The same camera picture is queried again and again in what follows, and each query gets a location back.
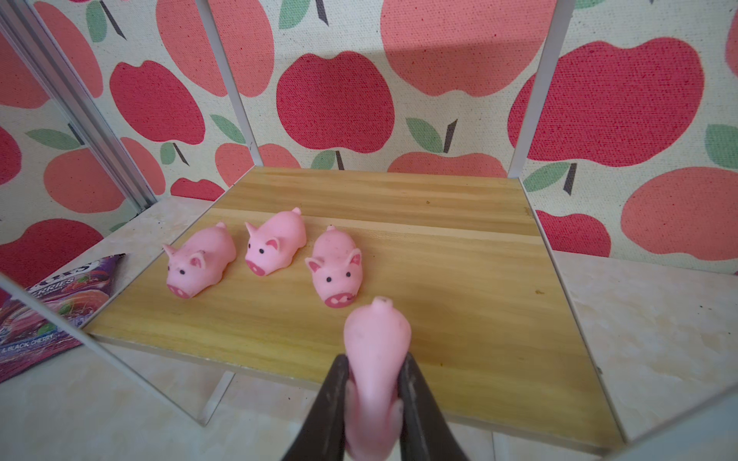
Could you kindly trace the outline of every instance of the pig snout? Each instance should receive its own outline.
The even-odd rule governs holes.
[[[330,308],[344,308],[354,302],[354,296],[351,293],[338,293],[325,300],[325,305]]]
[[[184,290],[182,290],[181,288],[177,288],[176,286],[174,286],[174,285],[172,285],[170,283],[167,284],[167,288],[169,288],[172,293],[174,293],[175,295],[177,295],[178,297],[180,297],[182,299],[188,299],[188,298],[190,298],[190,295],[187,294]]]
[[[253,261],[246,260],[246,264],[249,266],[249,269],[254,274],[257,274],[259,277],[262,277],[266,274],[266,271],[264,271],[261,267],[257,266]]]

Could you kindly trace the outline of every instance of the pig ear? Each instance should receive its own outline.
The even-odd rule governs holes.
[[[319,257],[307,257],[305,258],[305,264],[311,272],[318,272],[318,269],[323,267],[323,260]]]
[[[162,246],[164,247],[164,253],[166,253],[168,257],[172,257],[175,253],[177,253],[177,250],[171,245],[167,245],[165,243]]]
[[[272,237],[269,240],[266,241],[267,246],[273,247],[275,250],[279,251],[279,237]]]
[[[190,255],[190,266],[199,267],[200,269],[205,268],[205,253],[196,252]]]
[[[249,235],[254,235],[254,233],[259,230],[258,227],[254,227],[251,223],[246,223],[246,228],[249,230]]]
[[[362,251],[358,248],[353,249],[351,253],[348,254],[346,260],[348,261],[348,264],[356,264],[357,266],[360,266],[362,264]]]

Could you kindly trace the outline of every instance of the wood grain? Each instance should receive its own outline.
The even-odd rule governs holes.
[[[296,204],[308,245],[288,268],[256,277],[243,260],[244,221],[258,225]],[[446,413],[585,446],[620,446],[527,206],[520,183],[508,180],[255,169],[176,244],[219,221],[228,225],[238,259],[217,286],[175,298],[165,286],[167,258],[159,257],[86,331],[321,382],[343,352],[346,316],[382,295],[410,321],[411,352]],[[349,232],[365,255],[358,300],[345,309],[325,307],[303,263],[329,224]]]

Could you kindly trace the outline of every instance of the metal frame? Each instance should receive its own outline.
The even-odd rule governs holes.
[[[520,135],[517,137],[517,145],[512,154],[508,178],[518,178],[523,172],[525,160],[533,144],[533,136],[536,134],[538,122],[541,119],[543,105],[546,102],[548,89],[551,87],[551,79],[559,62],[561,48],[564,45],[566,31],[569,29],[571,16],[574,14],[576,0],[558,0],[553,10],[551,25],[548,28],[546,42],[543,44],[541,59],[538,61],[536,81],[533,83],[531,97],[528,99],[528,107],[525,109],[523,125],[520,127]]]
[[[259,154],[259,147],[256,145],[254,133],[251,131],[249,117],[246,115],[246,109],[244,109],[244,102],[241,100],[241,95],[238,93],[238,87],[235,84],[233,73],[230,70],[226,50],[223,47],[223,42],[221,42],[221,36],[218,34],[218,27],[215,25],[213,11],[210,10],[210,5],[207,3],[207,0],[195,0],[195,3],[197,4],[197,10],[200,12],[200,20],[205,28],[205,33],[207,33],[207,39],[210,41],[210,47],[213,49],[215,61],[218,63],[218,70],[221,72],[223,83],[225,83],[226,90],[228,91],[228,98],[233,106],[235,118],[241,128],[241,133],[244,134],[246,145],[249,146],[251,158],[253,159],[255,166],[263,167],[264,162]]]
[[[24,0],[0,1],[0,30],[137,213],[155,204],[148,183],[35,11]]]

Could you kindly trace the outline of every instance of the apple pattern wallpaper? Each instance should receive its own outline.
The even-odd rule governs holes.
[[[136,213],[3,35],[0,62],[0,271],[28,286]]]
[[[157,195],[215,200],[251,168],[194,0],[29,3]],[[507,175],[555,3],[210,0],[267,166],[488,177]],[[577,1],[521,178],[555,249],[738,271],[737,13]],[[131,217],[114,190],[89,198],[105,179],[45,108],[10,138],[54,144],[35,180],[63,212],[23,215],[0,252],[45,218],[94,243]],[[27,134],[47,128],[64,136]]]
[[[555,249],[736,274],[737,63],[736,0],[577,1],[521,176]]]

